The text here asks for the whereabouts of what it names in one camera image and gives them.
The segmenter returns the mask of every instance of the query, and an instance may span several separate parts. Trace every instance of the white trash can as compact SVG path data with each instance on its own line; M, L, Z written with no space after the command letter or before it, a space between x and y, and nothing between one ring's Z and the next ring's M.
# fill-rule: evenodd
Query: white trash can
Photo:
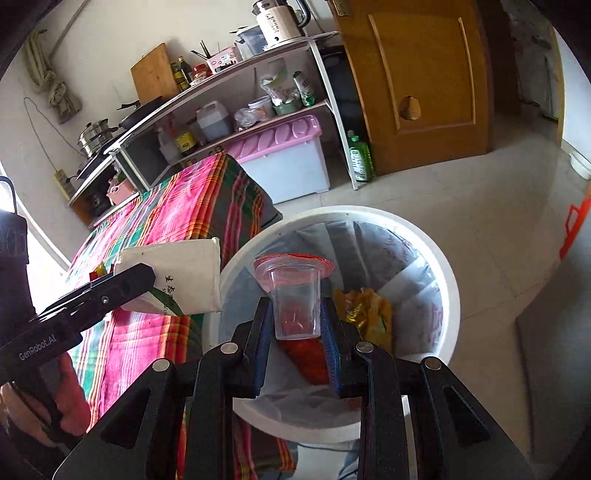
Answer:
M332 275L323 280L324 296L337 288L371 287L389 300L397 357L420 361L434 355L446 364L451 360L460 326L460 297L445 256L412 223L359 206L308 210L270 226L244 245L222 271L222 312L205 315L204 351L229 341L236 325L252 319L264 295L252 264L271 253L313 254L334 263ZM359 438L359 411L336 398L329 385L309 385L274 342L261 395L234 399L233 406L256 428L294 442Z

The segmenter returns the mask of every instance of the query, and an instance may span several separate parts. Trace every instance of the person's hand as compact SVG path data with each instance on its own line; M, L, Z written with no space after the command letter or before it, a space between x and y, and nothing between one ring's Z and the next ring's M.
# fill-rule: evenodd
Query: person's hand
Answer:
M60 427L64 432L78 437L86 432L90 424L90 407L86 402L82 387L78 384L72 359L67 353L60 356L60 374L60 384L54 397L57 408L63 414ZM1 388L0 395L7 407L8 415L19 429L36 438L43 445L48 447L56 445L47 437L39 419L21 401L9 384ZM43 405L29 396L27 396L27 401L42 418L47 422L51 421L51 417Z

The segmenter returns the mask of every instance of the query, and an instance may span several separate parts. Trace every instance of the pink storage box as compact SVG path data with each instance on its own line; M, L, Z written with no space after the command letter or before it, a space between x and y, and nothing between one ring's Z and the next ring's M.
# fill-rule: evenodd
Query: pink storage box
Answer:
M228 154L271 196L273 203L329 189L322 129L306 115L234 142Z

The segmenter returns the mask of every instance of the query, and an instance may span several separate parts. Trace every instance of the cutting board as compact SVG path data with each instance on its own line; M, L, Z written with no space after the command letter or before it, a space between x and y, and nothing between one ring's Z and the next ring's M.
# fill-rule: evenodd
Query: cutting board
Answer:
M164 43L131 67L131 76L134 78L135 90L142 105L160 95L164 100L178 95L178 86L174 81Z

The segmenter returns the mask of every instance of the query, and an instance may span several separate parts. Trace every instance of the white wall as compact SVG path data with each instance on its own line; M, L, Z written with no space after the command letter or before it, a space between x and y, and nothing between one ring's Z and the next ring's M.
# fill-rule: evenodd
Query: white wall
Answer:
M82 0L63 0L39 25L49 52ZM190 50L200 50L204 40L210 51L234 41L229 32L256 23L252 0L90 0L73 24L53 64L68 87L82 100L83 109L63 125L57 125L76 145L90 121L109 118L114 126L130 111L116 111L122 103L137 99L130 68L143 55L164 42L171 59L184 55L191 64L201 63ZM308 0L325 31L335 22L325 0ZM312 19L308 34L319 33ZM241 85L230 85L236 89ZM72 259L88 231L71 211L53 180L53 169L31 130L22 99L32 97L54 119L44 95L32 92L19 53L0 82L0 164L12 177L20 198L56 247ZM30 105L41 140L57 168L74 175L82 160L49 127Z
M82 0L64 0L40 27L47 50L66 26ZM54 67L84 104L83 110L64 125L72 141L90 121L109 118L111 125L129 115L116 111L122 103L137 100L130 68L153 48L166 43L171 60L184 55L192 65L202 60L204 40L210 52L232 44L238 27L254 25L251 0L90 0L53 58ZM309 0L320 24L334 30L325 0ZM308 33L319 33L314 20Z
M556 39L564 76L562 138L591 160L591 83L558 32Z
M27 118L23 105L25 96L33 98L48 118L54 118L45 97L36 95L31 85L23 55L19 53L0 80L0 170L10 177L20 201L40 229L71 260L89 231L67 206L54 183L54 170ZM27 103L35 128L56 168L74 175L82 157L63 142L33 104Z

